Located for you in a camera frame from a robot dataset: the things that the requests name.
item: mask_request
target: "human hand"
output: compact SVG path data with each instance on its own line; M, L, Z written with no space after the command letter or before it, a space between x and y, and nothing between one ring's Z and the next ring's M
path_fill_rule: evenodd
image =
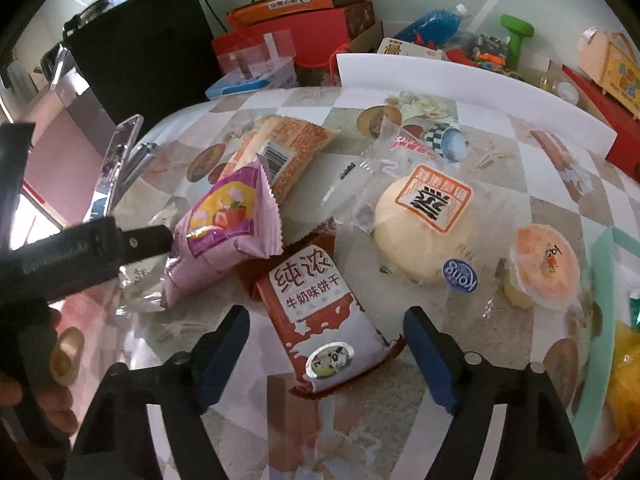
M51 323L57 327L62 320L59 311L51 309ZM13 378L0 372L0 406L15 406L22 400L22 387ZM71 391L63 386L54 386L36 393L36 402L49 422L63 433L73 434L78 430L78 419L71 406Z

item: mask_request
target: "green dumbbell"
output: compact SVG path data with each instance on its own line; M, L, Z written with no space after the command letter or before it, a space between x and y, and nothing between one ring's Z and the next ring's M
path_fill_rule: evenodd
M509 31L507 66L512 70L517 70L520 62L522 40L523 38L533 38L533 25L508 14L503 14L500 17L500 24Z

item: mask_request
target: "orange snack package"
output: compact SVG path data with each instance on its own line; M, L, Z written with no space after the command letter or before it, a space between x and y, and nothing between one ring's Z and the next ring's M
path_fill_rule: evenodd
M270 178L273 195L282 204L316 152L337 133L337 130L300 119L271 116L259 129L244 135L242 146L231 157L220 178L229 176L257 157Z

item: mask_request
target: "checkered tablecloth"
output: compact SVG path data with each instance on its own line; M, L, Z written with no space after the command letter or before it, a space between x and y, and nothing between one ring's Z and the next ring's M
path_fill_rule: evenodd
M144 225L171 201L187 211L210 187L206 178L197 183L187 180L193 159L207 147L223 143L227 146L221 159L224 162L255 120L281 114L340 130L337 138L316 155L282 207L285 229L302 232L315 220L315 209L308 204L319 203L341 171L373 142L374 134L363 134L357 127L363 111L394 105L400 107L402 118L406 119L412 109L402 108L401 101L401 96L381 90L296 88L225 96L210 104L191 107L158 124L145 137L158 142L161 153L125 195L116 218L122 227L133 228ZM574 140L562 139L574 164L577 162L586 172L583 174L593 188L576 197L532 135L535 124L464 102L446 100L446 104L450 114L444 121L455 124L468 140L468 154L459 162L461 174L467 180L479 180L507 193L510 209L503 213L512 216L516 226L531 222L552 225L572 245L581 266L587 265L588 247L606 226L614 224L639 238L640 186L602 156L582 148L575 140L579 132ZM393 276L383 275L375 280L379 285L371 285L367 276L378 272L380 265L366 241L350 244L348 254L339 255L338 265L386 336L398 334L407 307L428 303L420 287L409 284L400 290L397 282L391 281ZM270 469L272 480L333 478L318 472L313 472L315 476L312 473L302 476L301 472L287 469L292 467L290 464L279 466L279 470L273 463L271 468L268 465L268 456L277 456L277 450L272 449L274 437L268 429L271 403L279 402L278 385L273 378L290 372L290 365L264 310L260 304L249 301L237 285L230 277L191 297L188 306L157 314L145 335L148 351L164 359L195 341L187 337L156 342L154 338L163 322L205 320L215 326L232 302L246 304L252 316L247 347L222 400L204 419L223 465L230 478L267 479ZM501 309L500 316L475 334L456 334L462 315L460 306L430 315L437 326L455 335L465 349L479 351L494 364L511 367L542 360L549 341L564 337L562 316L558 314L542 312L544 309L517 310L500 304L496 309ZM347 429L335 428L366 456L362 462L366 471L357 478L424 478L442 442L449 417L431 400L410 356L385 365L378 374L336 396L338 402L360 403L362 413L358 420ZM504 410L497 407L496 424L500 424L501 417L504 418ZM496 452L496 445L488 444L476 478L489 478ZM177 478L167 452L162 459L168 464L165 478ZM289 473L282 473L283 468Z

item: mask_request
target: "barcode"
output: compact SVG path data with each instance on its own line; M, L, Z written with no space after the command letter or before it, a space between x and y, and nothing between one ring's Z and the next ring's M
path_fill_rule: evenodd
M267 166L272 180L278 176L293 154L290 150L272 140L268 140L259 153L267 159Z

